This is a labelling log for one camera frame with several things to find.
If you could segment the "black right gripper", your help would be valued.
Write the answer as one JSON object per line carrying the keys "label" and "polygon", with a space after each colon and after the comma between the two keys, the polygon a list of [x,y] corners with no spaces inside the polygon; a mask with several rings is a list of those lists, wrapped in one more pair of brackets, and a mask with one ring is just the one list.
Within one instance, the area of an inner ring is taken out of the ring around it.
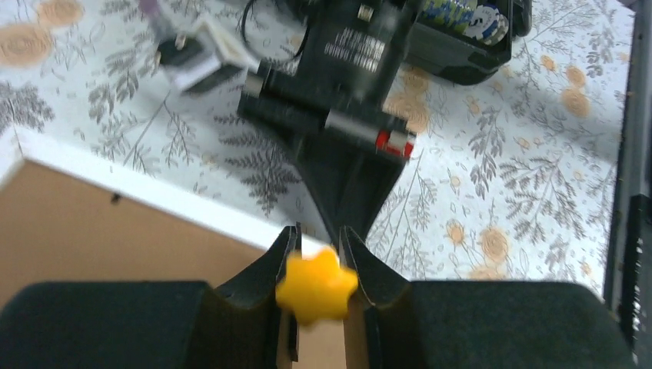
{"label": "black right gripper", "polygon": [[[250,70],[238,114],[297,133],[291,156],[332,241],[350,226],[365,240],[401,176],[416,135],[383,104],[408,51],[421,1],[312,1],[296,71]],[[347,140],[388,155],[366,155]]]}

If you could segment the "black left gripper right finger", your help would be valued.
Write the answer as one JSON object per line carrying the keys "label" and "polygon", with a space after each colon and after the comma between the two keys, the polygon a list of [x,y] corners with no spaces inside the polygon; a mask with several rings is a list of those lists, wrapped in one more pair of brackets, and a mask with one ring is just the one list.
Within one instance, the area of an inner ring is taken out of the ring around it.
{"label": "black left gripper right finger", "polygon": [[616,321],[579,284],[409,281],[350,228],[340,258],[358,274],[344,322],[349,368],[639,368]]}

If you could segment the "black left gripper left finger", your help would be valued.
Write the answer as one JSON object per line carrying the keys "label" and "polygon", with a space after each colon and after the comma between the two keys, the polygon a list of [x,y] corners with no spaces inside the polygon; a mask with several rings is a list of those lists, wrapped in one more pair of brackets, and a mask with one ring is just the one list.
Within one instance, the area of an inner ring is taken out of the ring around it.
{"label": "black left gripper left finger", "polygon": [[298,324],[275,300],[301,227],[233,278],[42,282],[1,312],[3,368],[290,368]]}

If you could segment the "yellow handled screwdriver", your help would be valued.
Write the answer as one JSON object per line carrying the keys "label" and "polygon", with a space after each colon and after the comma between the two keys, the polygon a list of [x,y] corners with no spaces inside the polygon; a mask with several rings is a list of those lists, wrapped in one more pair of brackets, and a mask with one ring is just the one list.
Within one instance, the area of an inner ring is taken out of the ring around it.
{"label": "yellow handled screwdriver", "polygon": [[337,253],[325,248],[311,258],[292,251],[285,276],[277,284],[277,305],[291,312],[303,326],[321,320],[341,321],[348,316],[348,302],[358,289],[358,275],[342,266]]}

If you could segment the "white picture frame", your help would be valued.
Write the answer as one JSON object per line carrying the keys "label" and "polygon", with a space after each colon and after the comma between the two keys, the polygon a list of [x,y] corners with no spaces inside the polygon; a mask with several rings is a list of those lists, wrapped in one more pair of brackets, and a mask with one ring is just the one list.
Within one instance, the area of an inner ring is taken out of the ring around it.
{"label": "white picture frame", "polygon": [[[203,281],[216,288],[286,227],[25,128],[1,136],[1,312],[42,282]],[[301,235],[305,257],[323,248]],[[290,368],[349,368],[342,323],[298,328]]]}

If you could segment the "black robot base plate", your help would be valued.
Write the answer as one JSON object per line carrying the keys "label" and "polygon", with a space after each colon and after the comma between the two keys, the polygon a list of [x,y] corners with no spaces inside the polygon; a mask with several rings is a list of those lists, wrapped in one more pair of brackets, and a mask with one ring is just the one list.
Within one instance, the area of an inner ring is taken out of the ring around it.
{"label": "black robot base plate", "polygon": [[651,363],[651,3],[636,4],[604,299],[641,367]]}

